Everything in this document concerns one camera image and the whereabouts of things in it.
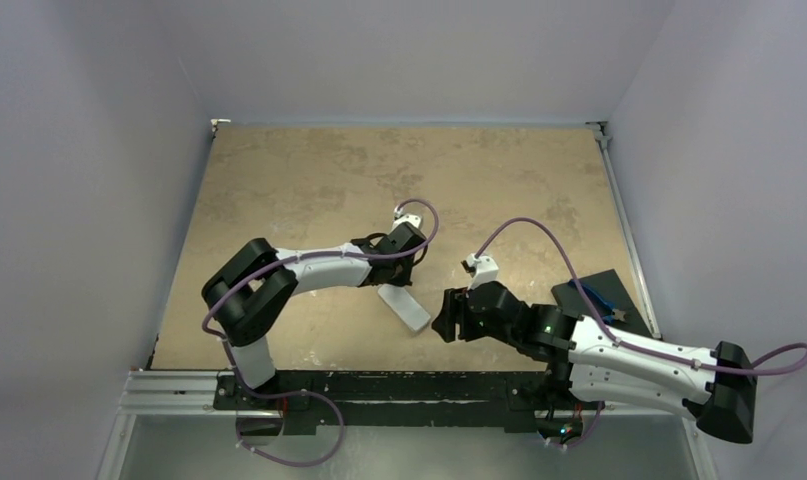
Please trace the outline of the white remote control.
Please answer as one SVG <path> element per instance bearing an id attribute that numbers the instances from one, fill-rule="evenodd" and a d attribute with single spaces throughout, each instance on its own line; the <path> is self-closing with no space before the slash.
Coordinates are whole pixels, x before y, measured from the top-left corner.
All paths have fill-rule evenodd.
<path id="1" fill-rule="evenodd" d="M 382 285 L 377 290 L 382 301 L 412 332 L 418 333 L 428 326 L 429 312 L 404 288 Z"/>

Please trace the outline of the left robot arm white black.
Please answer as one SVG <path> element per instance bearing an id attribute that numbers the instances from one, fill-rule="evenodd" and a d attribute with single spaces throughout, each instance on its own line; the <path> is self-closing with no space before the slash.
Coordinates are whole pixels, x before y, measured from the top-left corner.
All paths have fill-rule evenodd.
<path id="1" fill-rule="evenodd" d="M 412 331 L 431 316 L 408 292 L 426 241 L 418 215 L 396 219 L 388 233 L 375 233 L 327 250 L 277 249 L 257 238 L 242 247 L 205 284 L 201 296 L 222 331 L 230 362 L 243 377 L 238 395 L 251 408 L 276 399 L 276 368 L 267 334 L 288 301 L 333 287 L 375 287 L 380 298 Z"/>

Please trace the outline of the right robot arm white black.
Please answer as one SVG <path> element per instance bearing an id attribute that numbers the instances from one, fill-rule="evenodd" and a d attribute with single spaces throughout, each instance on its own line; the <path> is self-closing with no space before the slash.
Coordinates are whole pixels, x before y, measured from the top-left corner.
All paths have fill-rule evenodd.
<path id="1" fill-rule="evenodd" d="M 545 363 L 526 390 L 545 409 L 623 403 L 665 411 L 736 444 L 754 439 L 757 380 L 730 342 L 688 347 L 618 329 L 556 305 L 528 304 L 497 281 L 447 289 L 432 329 L 446 343 L 491 338 Z"/>

